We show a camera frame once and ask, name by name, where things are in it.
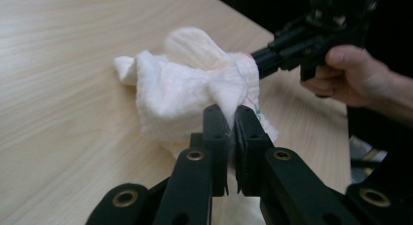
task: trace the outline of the table surface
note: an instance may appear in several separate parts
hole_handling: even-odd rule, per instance
[[[111,188],[170,175],[174,157],[140,132],[135,88],[119,82],[112,60],[161,53],[167,34],[186,25],[227,52],[273,40],[219,0],[0,0],[1,224],[84,224]],[[260,87],[261,110],[280,132],[275,145],[344,192],[345,106],[300,87],[299,70]],[[243,220],[216,201],[213,224]]]

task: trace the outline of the human arm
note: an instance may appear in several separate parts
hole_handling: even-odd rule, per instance
[[[301,84],[317,95],[349,106],[366,107],[413,128],[413,80],[392,72],[366,50],[338,46],[325,56],[326,66]]]

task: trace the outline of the person's hand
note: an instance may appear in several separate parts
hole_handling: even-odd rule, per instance
[[[369,106],[386,96],[392,77],[389,68],[366,50],[337,46],[325,56],[326,66],[316,69],[316,77],[301,85],[319,96],[331,96],[350,106]]]

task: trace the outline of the forearm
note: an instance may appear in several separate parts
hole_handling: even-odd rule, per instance
[[[380,112],[413,129],[413,80],[391,72],[387,92],[368,108]]]

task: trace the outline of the folded cloth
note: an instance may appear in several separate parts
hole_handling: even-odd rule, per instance
[[[114,59],[119,80],[137,87],[136,107],[142,131],[171,154],[189,147],[191,132],[202,132],[204,109],[217,104],[230,128],[239,105],[255,111],[264,131],[275,141],[277,130],[259,110],[259,77],[254,59],[243,53],[225,53],[201,29],[174,30],[165,41],[166,53],[143,51],[135,58]],[[230,191],[237,190],[228,175]],[[224,209],[212,211],[212,224],[264,224],[258,198],[232,195],[214,199]]]

